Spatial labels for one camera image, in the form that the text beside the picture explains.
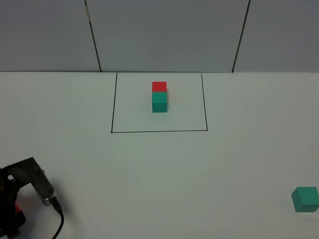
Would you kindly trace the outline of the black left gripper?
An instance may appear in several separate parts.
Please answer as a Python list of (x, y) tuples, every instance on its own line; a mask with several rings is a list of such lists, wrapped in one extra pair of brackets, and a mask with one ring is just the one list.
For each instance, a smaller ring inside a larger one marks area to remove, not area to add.
[(19, 227), (25, 224), (24, 213), (15, 213), (17, 190), (14, 183), (8, 179), (8, 174), (0, 170), (0, 236), (17, 237)]

